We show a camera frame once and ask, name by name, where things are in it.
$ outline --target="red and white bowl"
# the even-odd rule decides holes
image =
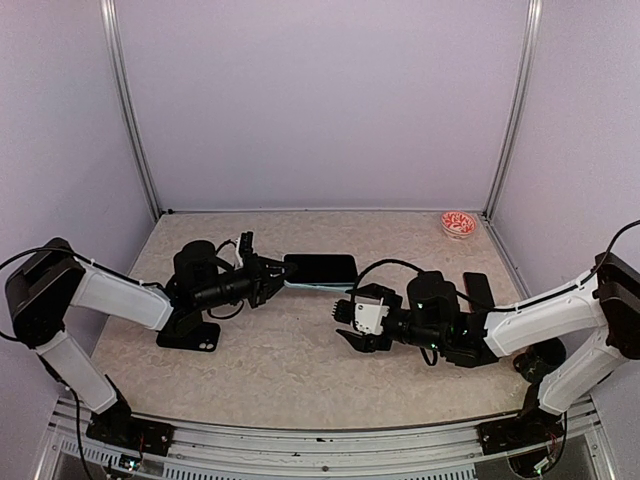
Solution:
[[[476,230],[476,219],[468,213],[445,212],[440,220],[444,233],[456,240],[463,240]]]

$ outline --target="beige marble table surface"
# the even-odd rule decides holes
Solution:
[[[488,275],[498,304],[518,299],[486,231],[448,239],[437,213],[279,212],[163,216],[132,276],[165,283],[172,257],[195,239],[218,245],[255,232],[260,255],[351,253],[359,269],[385,257],[441,270],[462,288],[464,271]],[[233,249],[221,256],[231,259]],[[405,296],[411,270],[367,277]],[[348,429],[424,425],[521,407],[527,384],[510,359],[476,369],[425,365],[415,347],[355,352],[331,317],[341,295],[284,289],[266,305],[220,321],[211,354],[162,349],[155,332],[110,318],[93,354],[134,411],[236,426]]]

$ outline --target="smartphone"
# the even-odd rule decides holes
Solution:
[[[285,285],[292,288],[349,289],[358,276],[353,255],[342,254],[288,254],[285,262],[294,263],[298,270],[287,278]]]

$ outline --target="smartphone screen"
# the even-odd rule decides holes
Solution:
[[[287,279],[302,285],[353,285],[358,270],[352,255],[289,254],[285,262],[295,263],[298,270]]]

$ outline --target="table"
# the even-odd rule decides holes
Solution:
[[[351,253],[362,269],[392,257],[441,270],[462,287],[464,271],[488,275],[498,304],[518,300],[486,231],[464,241],[441,231],[439,214],[257,212],[164,215],[131,275],[165,283],[172,258],[195,239],[219,245],[255,232],[255,251]],[[231,259],[229,248],[221,256]],[[367,280],[405,295],[411,270],[384,266]],[[521,407],[527,385],[511,359],[476,369],[425,365],[415,347],[355,352],[331,317],[343,296],[284,289],[230,321],[211,354],[162,349],[156,333],[110,318],[93,359],[136,412],[211,424],[287,429],[369,429],[425,425]]]

